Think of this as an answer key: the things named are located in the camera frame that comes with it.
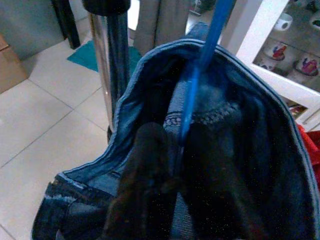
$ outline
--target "jeans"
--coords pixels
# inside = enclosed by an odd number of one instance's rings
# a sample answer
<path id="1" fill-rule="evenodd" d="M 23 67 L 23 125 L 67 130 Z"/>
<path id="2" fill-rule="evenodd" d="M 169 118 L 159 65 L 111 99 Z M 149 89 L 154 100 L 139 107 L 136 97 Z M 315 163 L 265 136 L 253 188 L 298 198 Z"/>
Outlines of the jeans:
<path id="1" fill-rule="evenodd" d="M 33 240 L 54 240 L 57 230 L 67 240 L 101 234 L 135 133 L 144 123 L 163 125 L 173 165 L 186 92 L 180 75 L 203 44 L 177 40 L 139 61 L 117 102 L 108 148 L 95 161 L 61 172 L 49 183 Z M 215 132 L 224 154 L 235 159 L 271 239 L 320 240 L 319 192 L 294 119 L 270 86 L 220 46 L 199 80 L 192 122 Z M 181 198 L 174 214 L 172 235 L 191 239 L 193 227 Z"/>

